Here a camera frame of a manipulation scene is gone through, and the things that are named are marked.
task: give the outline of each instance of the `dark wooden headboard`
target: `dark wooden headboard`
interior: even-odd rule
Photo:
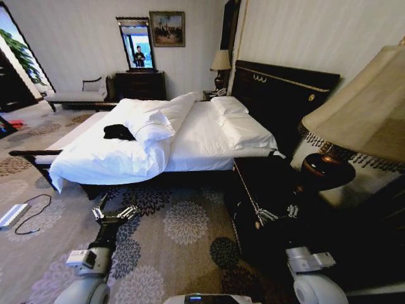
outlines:
[[[238,60],[232,96],[275,136],[280,152],[291,159],[301,140],[299,122],[325,102],[339,80],[339,74]]]

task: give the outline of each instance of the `dark wooden lamp base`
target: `dark wooden lamp base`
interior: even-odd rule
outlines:
[[[216,90],[220,90],[223,88],[223,73],[222,71],[218,71],[218,76],[214,79]]]
[[[302,162],[301,174],[305,186],[318,191],[333,189],[352,181],[356,176],[348,160],[332,153],[313,153]]]

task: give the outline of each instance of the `patterned carpet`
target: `patterned carpet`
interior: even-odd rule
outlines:
[[[36,169],[8,152],[44,149],[91,114],[61,108],[53,113],[40,102],[3,115],[26,125],[0,140],[0,214],[41,193],[53,200],[20,229],[38,232],[0,232],[0,303],[53,303],[76,278],[65,266],[68,254],[86,248],[99,228],[90,211],[99,198],[89,201],[79,185],[69,182],[56,194]],[[296,303],[291,282],[269,280],[239,256],[221,189],[142,185],[114,188],[108,195],[107,212],[133,203],[140,208],[118,233],[110,303],[160,304],[195,292],[248,295],[263,304]],[[46,203],[46,197],[31,201],[22,220]]]

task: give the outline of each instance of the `lampshade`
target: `lampshade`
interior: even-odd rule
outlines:
[[[383,47],[302,124],[339,147],[405,163],[405,46]]]
[[[215,53],[215,58],[211,70],[230,70],[229,52],[227,49],[221,49]]]

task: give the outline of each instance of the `bench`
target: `bench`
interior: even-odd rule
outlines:
[[[53,112],[56,112],[55,104],[87,105],[91,108],[98,108],[98,104],[112,99],[110,93],[111,85],[110,76],[99,77],[94,80],[83,80],[82,91],[56,92],[44,96],[44,99],[49,103]]]

